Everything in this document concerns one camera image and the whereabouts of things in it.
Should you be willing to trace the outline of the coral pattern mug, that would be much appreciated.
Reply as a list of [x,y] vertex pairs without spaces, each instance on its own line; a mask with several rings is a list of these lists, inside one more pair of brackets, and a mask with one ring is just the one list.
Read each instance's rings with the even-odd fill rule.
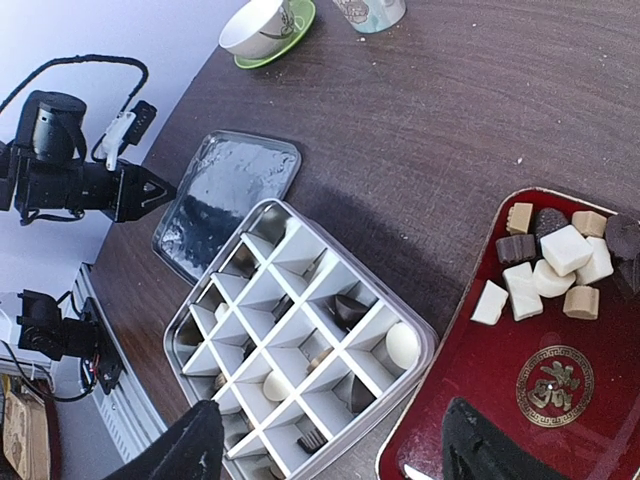
[[358,32],[379,33],[397,24],[406,13],[404,0],[334,0],[347,22]]

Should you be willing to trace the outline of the dark red chocolate tray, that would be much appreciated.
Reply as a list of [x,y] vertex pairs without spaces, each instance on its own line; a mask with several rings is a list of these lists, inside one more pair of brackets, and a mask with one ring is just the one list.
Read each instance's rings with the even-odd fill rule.
[[432,365],[381,447],[376,473],[400,479],[411,466],[442,475],[442,422],[461,397],[521,449],[571,479],[639,475],[639,276],[597,283],[594,320],[564,314],[562,298],[516,321],[504,309],[487,326],[472,320],[487,282],[501,283],[496,241],[518,202],[566,216],[589,211],[580,198],[543,188],[516,191],[500,205],[462,300]]

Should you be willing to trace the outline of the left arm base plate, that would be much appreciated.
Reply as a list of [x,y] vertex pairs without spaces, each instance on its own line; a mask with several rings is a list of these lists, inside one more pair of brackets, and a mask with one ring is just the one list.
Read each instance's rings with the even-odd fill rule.
[[119,384],[124,364],[109,325],[93,297],[86,298],[83,315],[95,326],[97,340],[95,352],[88,359],[81,361],[82,383],[84,387],[100,385],[102,392],[109,395]]

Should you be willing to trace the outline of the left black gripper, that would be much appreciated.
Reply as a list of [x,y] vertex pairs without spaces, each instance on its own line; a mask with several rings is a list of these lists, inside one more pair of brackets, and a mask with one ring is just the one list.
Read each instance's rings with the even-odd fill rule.
[[15,209],[22,225],[75,222],[89,210],[113,222],[136,221],[175,197],[172,184],[139,165],[119,161],[109,171],[99,162],[50,164],[1,146],[1,209]]

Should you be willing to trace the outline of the front aluminium rail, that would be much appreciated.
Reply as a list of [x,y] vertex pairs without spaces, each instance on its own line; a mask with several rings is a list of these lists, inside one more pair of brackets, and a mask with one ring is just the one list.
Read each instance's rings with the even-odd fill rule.
[[83,263],[71,292],[75,305],[86,305],[106,337],[107,350],[98,363],[99,386],[92,398],[111,440],[124,462],[140,455],[166,430],[166,423],[151,402],[116,338],[90,280],[91,266]]

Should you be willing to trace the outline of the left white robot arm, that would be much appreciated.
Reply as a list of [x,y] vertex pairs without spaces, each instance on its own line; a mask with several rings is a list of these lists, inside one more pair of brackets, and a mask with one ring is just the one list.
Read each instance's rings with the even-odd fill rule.
[[[1,209],[15,209],[20,224],[73,223],[100,211],[114,223],[137,221],[176,197],[176,188],[150,170],[118,160],[55,163],[13,142],[1,145]],[[52,360],[90,357],[98,343],[95,322],[65,318],[60,298],[32,290],[1,295],[1,340]]]

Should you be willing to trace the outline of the metal tin lid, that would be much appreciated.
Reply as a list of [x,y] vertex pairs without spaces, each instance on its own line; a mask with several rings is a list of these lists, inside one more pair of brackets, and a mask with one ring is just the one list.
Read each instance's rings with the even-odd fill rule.
[[195,284],[253,207],[285,197],[301,166],[292,143],[243,132],[207,135],[152,237],[152,250]]

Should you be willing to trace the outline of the white bowl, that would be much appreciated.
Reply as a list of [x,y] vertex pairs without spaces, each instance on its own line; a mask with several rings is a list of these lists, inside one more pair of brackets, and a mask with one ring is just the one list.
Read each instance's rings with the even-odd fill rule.
[[219,45],[233,55],[258,59],[277,50],[293,29],[288,1],[249,1],[223,27]]

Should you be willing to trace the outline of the white rounded chocolate in box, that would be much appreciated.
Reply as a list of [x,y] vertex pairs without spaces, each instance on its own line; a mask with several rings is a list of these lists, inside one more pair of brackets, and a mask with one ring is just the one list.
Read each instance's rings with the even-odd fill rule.
[[403,370],[409,369],[420,353],[418,337],[403,322],[394,324],[388,330],[385,337],[385,347],[391,361]]

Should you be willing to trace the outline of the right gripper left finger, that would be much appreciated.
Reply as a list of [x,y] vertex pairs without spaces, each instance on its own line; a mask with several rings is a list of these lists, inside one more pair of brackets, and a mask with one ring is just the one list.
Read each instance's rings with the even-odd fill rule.
[[138,457],[106,479],[220,479],[223,447],[219,405],[201,400]]

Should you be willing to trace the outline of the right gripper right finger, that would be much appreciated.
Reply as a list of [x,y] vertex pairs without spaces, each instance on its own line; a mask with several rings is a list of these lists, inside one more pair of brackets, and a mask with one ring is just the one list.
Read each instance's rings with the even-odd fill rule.
[[461,397],[448,405],[441,438],[444,479],[566,479]]

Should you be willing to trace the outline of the dark chocolate in box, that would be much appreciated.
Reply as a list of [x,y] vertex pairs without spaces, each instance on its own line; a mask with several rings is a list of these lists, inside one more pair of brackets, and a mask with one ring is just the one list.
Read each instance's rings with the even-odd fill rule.
[[334,297],[335,323],[344,330],[350,331],[364,317],[368,307],[346,295],[337,294]]

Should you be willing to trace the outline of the white compartment tin box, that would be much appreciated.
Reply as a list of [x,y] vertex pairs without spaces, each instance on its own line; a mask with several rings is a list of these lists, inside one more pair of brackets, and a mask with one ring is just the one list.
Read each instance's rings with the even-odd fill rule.
[[[334,297],[368,307],[350,331]],[[385,347],[407,324],[407,370]],[[234,479],[311,479],[416,386],[435,330],[318,224],[287,203],[258,203],[194,284],[164,334],[190,403],[218,403],[222,464]]]

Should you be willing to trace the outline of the green saucer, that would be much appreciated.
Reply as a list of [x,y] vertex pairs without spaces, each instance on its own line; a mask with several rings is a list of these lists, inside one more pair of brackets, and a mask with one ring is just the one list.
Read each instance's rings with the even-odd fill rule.
[[312,0],[295,0],[289,3],[291,13],[294,15],[294,29],[292,35],[277,50],[268,56],[249,59],[239,55],[233,57],[234,64],[242,70],[253,70],[264,67],[292,50],[305,37],[311,29],[316,18],[316,5]]

